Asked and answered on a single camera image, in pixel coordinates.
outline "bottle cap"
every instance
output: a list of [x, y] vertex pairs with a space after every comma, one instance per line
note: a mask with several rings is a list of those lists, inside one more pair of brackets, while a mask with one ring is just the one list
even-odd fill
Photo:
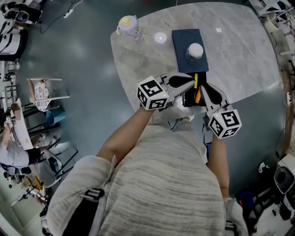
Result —
[[131, 24], [131, 20], [130, 20], [130, 18], [129, 18], [129, 17], [123, 17], [123, 18], [121, 19], [121, 24], [122, 24], [122, 25], [130, 25], [130, 24]]
[[203, 55], [204, 49], [203, 47], [198, 43], [192, 43], [189, 46], [189, 54], [194, 58], [201, 58]]

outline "gray floor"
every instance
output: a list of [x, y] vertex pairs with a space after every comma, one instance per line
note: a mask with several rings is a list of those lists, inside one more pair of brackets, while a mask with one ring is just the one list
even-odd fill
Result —
[[[195, 1], [179, 0], [178, 5], [189, 2]], [[227, 2], [241, 4], [240, 0]], [[59, 19], [45, 34], [39, 33], [38, 25], [29, 30], [20, 60], [18, 96], [23, 103], [29, 101], [27, 77], [64, 79], [58, 85], [65, 88], [61, 94], [71, 97], [62, 101], [67, 115], [62, 123], [63, 140], [71, 141], [79, 150], [76, 160], [96, 154], [108, 136], [133, 114], [110, 44], [110, 34], [119, 19], [129, 14], [141, 17], [175, 4], [176, 0], [84, 0], [67, 19]], [[69, 6], [69, 0], [48, 1], [41, 18], [43, 28]], [[227, 139], [231, 193], [255, 179], [262, 160], [275, 164], [275, 149], [279, 149], [283, 137], [283, 89], [276, 84], [237, 102], [234, 108], [239, 109], [243, 127], [235, 137]], [[202, 139], [201, 116], [195, 118], [194, 124]]]

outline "gray tabletop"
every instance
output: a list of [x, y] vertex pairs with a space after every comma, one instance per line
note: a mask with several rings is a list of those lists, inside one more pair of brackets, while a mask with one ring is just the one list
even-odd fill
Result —
[[[140, 102], [137, 84], [149, 76], [178, 71], [172, 30], [200, 29], [209, 64], [207, 82], [219, 87], [233, 103], [280, 80], [277, 59], [262, 24], [247, 6], [202, 2], [170, 7], [139, 19], [143, 41], [133, 43], [125, 35], [111, 35], [112, 52], [120, 80], [134, 110]], [[164, 45], [154, 41], [167, 34]], [[174, 107], [155, 112], [152, 123], [206, 111], [205, 107]]]

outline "white cap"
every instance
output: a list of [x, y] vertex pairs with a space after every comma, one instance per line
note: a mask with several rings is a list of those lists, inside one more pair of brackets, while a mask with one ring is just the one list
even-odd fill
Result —
[[202, 57], [203, 52], [204, 52], [203, 47], [198, 43], [192, 43], [189, 46], [189, 54], [194, 58], [198, 59], [198, 58]]
[[167, 40], [167, 35], [166, 34], [161, 33], [161, 32], [155, 34], [155, 41], [157, 43], [164, 43], [164, 42], [166, 42], [166, 40]]

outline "plastic bottle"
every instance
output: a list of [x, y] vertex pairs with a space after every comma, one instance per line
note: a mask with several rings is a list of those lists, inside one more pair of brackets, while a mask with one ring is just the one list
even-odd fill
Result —
[[117, 34], [126, 34], [133, 42], [137, 43], [142, 40], [142, 33], [136, 16], [125, 16], [120, 19]]

